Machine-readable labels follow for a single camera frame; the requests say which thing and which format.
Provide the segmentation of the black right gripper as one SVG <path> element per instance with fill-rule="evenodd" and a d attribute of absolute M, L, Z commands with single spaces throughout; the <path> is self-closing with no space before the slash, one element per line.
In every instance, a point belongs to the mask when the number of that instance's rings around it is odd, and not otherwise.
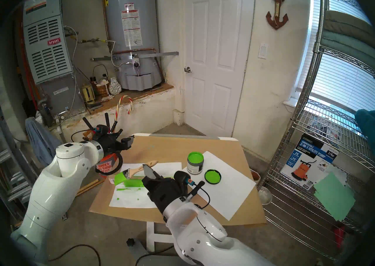
<path fill-rule="evenodd" d="M 160 213 L 163 214 L 174 200 L 188 196 L 187 180 L 191 179 L 188 173 L 176 171 L 174 178 L 163 178 L 147 164 L 143 164 L 143 171 L 145 177 L 142 183 L 149 191 L 148 196 Z"/>

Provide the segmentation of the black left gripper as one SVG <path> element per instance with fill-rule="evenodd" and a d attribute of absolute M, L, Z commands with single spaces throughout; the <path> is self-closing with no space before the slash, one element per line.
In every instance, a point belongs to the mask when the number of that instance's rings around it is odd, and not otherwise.
<path fill-rule="evenodd" d="M 96 127 L 88 125 L 88 128 L 93 132 L 90 143 L 98 150 L 102 150 L 104 155 L 128 150 L 134 141 L 134 136 L 122 138 L 121 142 L 117 141 L 123 130 L 120 129 L 118 132 L 113 133 L 108 125 L 97 125 Z"/>

